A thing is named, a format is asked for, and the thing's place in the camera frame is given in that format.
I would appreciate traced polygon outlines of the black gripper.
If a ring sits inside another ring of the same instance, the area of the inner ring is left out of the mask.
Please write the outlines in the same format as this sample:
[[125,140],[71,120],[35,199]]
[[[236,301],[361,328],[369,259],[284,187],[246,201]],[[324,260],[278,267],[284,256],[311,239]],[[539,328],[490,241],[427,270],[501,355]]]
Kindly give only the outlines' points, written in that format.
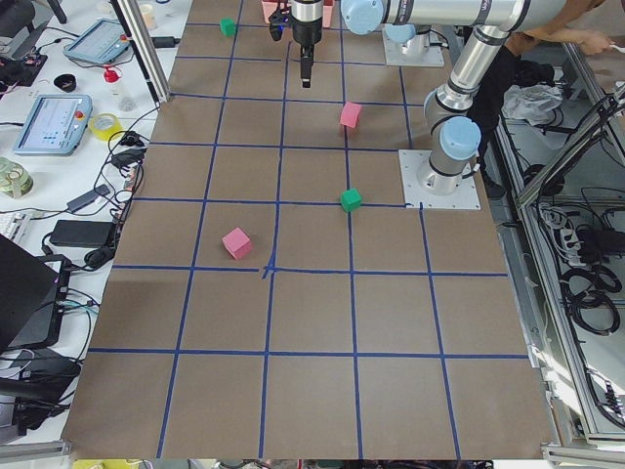
[[300,78],[303,88],[312,86],[313,46],[321,40],[322,20],[292,21],[294,40],[301,46],[300,49]]

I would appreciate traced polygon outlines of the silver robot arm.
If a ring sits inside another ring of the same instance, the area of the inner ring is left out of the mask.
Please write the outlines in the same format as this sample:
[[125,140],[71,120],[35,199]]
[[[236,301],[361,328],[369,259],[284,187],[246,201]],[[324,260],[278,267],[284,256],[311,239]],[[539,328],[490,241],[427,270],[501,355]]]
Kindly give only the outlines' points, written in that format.
[[477,155],[480,130],[466,113],[497,53],[514,31],[546,24],[563,8],[561,1],[344,1],[340,13],[356,35],[380,30],[384,44],[409,64],[431,65],[435,25],[465,25],[472,35],[446,82],[425,100],[424,113],[433,136],[428,158],[416,180],[432,195],[455,193],[473,176],[468,165]]

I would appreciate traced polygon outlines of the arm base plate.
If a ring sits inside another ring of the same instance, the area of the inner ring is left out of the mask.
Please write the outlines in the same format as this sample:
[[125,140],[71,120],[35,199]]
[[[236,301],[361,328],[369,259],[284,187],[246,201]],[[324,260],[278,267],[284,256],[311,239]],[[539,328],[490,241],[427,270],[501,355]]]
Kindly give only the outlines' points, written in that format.
[[404,204],[414,209],[480,210],[480,201],[469,164],[455,176],[443,176],[430,165],[430,150],[398,152]]
[[407,33],[391,32],[383,28],[383,45],[386,65],[414,67],[443,67],[444,58],[438,36],[430,29],[416,31],[412,37]]

